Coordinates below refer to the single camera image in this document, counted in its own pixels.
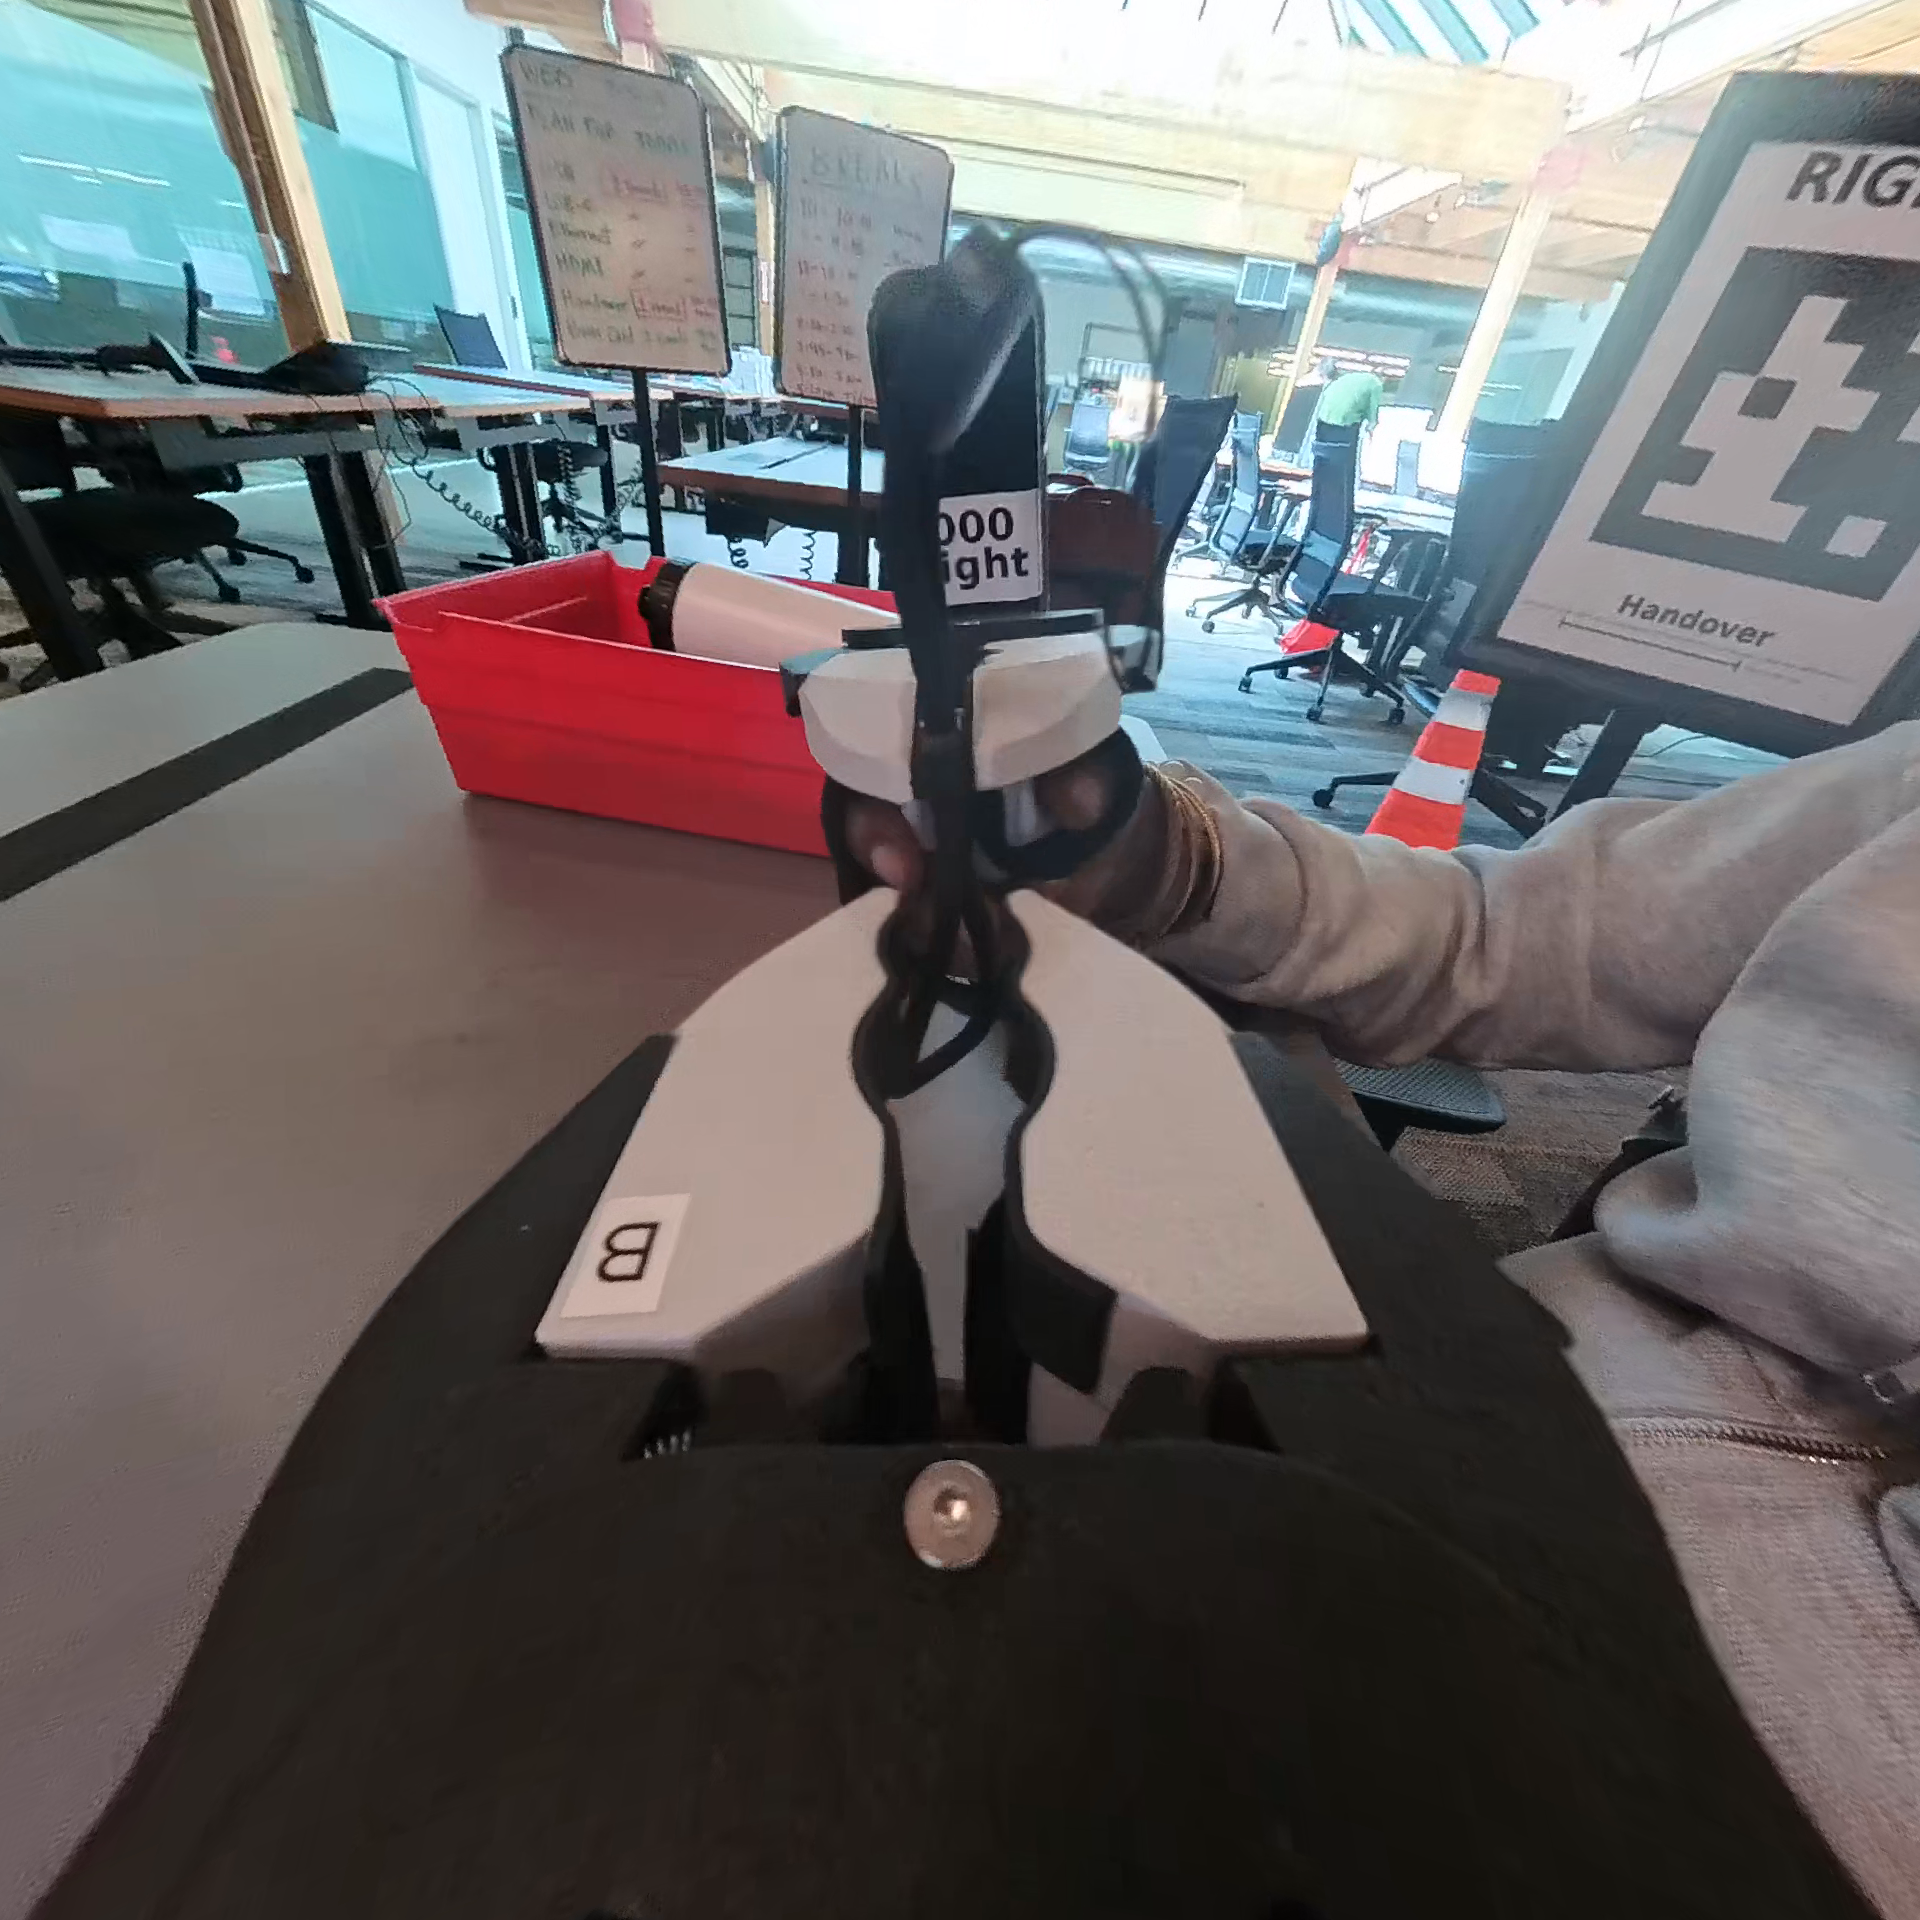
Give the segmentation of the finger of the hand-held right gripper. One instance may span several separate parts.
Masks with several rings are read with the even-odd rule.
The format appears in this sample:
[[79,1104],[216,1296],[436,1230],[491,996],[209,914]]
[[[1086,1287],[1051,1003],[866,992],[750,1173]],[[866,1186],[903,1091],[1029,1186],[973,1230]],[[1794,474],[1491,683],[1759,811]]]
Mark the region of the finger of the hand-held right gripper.
[[1127,733],[1103,637],[998,637],[973,666],[973,785],[1021,785]]
[[917,650],[823,645],[797,666],[797,721],[823,781],[854,797],[917,797]]

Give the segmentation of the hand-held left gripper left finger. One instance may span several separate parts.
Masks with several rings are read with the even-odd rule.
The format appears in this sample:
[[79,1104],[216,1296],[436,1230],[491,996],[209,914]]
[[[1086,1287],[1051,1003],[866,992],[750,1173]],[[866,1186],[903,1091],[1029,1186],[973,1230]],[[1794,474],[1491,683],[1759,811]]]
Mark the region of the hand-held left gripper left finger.
[[886,888],[731,974],[663,1046],[533,1317],[545,1357],[663,1357],[827,1395],[854,1357],[937,1410],[899,1123],[854,1081]]

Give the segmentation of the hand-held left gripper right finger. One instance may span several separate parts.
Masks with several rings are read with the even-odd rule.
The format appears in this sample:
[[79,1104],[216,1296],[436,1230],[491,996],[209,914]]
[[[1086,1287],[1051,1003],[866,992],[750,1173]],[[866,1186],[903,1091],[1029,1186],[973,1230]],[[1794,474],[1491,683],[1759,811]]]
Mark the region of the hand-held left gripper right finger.
[[1098,1441],[1140,1374],[1355,1357],[1355,1287],[1258,1104],[1228,1020],[1140,945],[1012,888],[1008,1326],[1021,1441]]

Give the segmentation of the person's right forearm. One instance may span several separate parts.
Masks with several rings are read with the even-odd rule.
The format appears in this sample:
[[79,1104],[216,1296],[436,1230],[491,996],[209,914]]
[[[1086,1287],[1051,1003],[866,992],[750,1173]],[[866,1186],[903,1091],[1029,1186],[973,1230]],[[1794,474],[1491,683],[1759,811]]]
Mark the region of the person's right forearm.
[[1688,805],[1576,805],[1524,843],[1342,837],[1213,805],[1213,907],[1163,954],[1353,1055],[1920,1091],[1920,733]]

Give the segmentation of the grey desk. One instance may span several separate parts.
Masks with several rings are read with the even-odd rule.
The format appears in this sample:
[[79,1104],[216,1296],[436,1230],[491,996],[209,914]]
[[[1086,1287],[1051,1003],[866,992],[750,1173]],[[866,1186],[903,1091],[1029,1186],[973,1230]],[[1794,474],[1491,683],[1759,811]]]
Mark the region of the grey desk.
[[268,774],[209,938],[0,1100],[9,1920],[1271,1920],[1266,1708],[1077,1550],[926,1576],[922,1296],[823,1386],[533,1357],[663,1104],[590,877],[430,826],[352,740]]

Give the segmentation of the wooden office desk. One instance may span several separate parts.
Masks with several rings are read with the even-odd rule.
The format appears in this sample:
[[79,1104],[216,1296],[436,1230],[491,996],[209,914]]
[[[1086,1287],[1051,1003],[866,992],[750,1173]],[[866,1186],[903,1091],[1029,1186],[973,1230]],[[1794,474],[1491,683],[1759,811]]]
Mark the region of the wooden office desk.
[[399,538],[376,513],[376,463],[489,463],[504,485],[504,542],[545,560],[533,517],[533,443],[604,443],[639,405],[614,377],[508,377],[508,365],[376,365],[356,393],[277,393],[193,377],[169,343],[115,351],[0,351],[0,421],[58,421],[112,443],[82,463],[152,449],[162,466],[247,466],[300,463],[329,571],[341,591],[341,627],[382,627],[382,591],[399,591]]

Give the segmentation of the person's right hand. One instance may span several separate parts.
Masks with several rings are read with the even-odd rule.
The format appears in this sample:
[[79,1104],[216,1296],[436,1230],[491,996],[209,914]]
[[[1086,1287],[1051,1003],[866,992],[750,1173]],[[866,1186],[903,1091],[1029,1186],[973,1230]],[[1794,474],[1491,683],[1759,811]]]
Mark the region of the person's right hand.
[[[866,888],[922,897],[922,826],[903,805],[823,785],[837,811],[843,872]],[[1040,826],[1086,826],[1086,860],[1065,877],[1040,877],[1051,907],[1098,921],[1103,938],[1163,938],[1193,907],[1213,888],[1213,826],[1199,823],[1199,797],[1177,797],[1177,774],[1127,774],[1115,757],[1077,757],[1029,785]]]

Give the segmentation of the white bottle black cap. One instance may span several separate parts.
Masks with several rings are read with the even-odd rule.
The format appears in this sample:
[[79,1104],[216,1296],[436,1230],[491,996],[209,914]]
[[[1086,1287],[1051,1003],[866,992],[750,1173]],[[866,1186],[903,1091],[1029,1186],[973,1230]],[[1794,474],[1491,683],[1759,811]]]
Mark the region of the white bottle black cap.
[[647,620],[651,650],[761,666],[761,669],[823,650],[823,645],[843,645],[866,627],[899,627],[899,611],[871,591],[750,576],[731,560],[663,560],[639,586],[639,620]]

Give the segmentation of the brown backpack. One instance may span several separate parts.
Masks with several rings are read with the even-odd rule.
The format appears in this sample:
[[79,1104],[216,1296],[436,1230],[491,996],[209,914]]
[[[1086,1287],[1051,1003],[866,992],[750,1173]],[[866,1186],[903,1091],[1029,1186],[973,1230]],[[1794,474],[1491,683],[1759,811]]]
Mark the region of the brown backpack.
[[1051,611],[1103,611],[1115,627],[1156,627],[1163,620],[1163,538],[1151,502],[1115,485],[1051,485],[1040,491],[1040,538],[1051,538]]

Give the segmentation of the whiteboard on stand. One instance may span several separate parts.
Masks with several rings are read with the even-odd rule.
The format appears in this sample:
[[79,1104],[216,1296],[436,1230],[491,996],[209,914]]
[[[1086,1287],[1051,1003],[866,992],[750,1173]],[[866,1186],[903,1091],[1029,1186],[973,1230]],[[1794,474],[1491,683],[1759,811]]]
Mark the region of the whiteboard on stand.
[[937,142],[854,129],[827,107],[777,107],[777,262],[770,262],[770,389],[787,405],[843,412],[843,524],[837,586],[871,576],[866,538],[866,430],[871,393],[871,292],[899,267],[951,262],[957,162]]
[[504,102],[565,365],[625,365],[663,555],[651,377],[731,377],[713,129],[676,76],[508,42]]

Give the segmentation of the black wheel-shaped object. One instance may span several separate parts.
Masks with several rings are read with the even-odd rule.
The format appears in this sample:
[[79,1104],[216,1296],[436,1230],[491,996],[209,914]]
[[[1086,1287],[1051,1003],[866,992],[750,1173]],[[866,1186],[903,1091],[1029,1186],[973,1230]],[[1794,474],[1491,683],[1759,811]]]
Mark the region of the black wheel-shaped object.
[[1511,1123],[1504,1091],[1471,1065],[1342,1065],[1342,1091],[1355,1100],[1374,1151],[1396,1151],[1396,1131],[1460,1131],[1484,1143]]

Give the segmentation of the red bin with bottle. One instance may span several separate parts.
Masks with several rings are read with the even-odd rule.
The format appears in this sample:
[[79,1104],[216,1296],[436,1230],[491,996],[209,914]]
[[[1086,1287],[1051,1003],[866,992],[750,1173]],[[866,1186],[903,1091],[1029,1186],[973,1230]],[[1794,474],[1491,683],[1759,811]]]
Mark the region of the red bin with bottle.
[[827,857],[823,760],[761,666],[651,650],[663,560],[516,560],[382,591],[382,627],[473,797]]

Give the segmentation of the orange white traffic cone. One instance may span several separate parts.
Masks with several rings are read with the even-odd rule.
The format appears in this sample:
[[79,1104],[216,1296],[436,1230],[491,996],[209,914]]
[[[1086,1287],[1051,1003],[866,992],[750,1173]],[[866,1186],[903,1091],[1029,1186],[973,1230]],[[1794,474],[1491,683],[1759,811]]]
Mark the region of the orange white traffic cone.
[[1471,760],[1484,760],[1484,733],[1491,733],[1491,696],[1504,683],[1491,669],[1460,669],[1437,700],[1437,721],[1419,733],[1409,760],[1390,774],[1365,837],[1390,837],[1390,843],[1437,843],[1453,857],[1460,826],[1465,826],[1465,785],[1471,785]]

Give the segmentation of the framed tag sign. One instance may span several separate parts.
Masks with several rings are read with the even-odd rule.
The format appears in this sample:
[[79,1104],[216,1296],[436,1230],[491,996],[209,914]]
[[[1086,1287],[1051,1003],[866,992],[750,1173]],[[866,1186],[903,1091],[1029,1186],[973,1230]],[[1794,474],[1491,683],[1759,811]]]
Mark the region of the framed tag sign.
[[1460,637],[1759,757],[1920,712],[1920,76],[1726,76]]

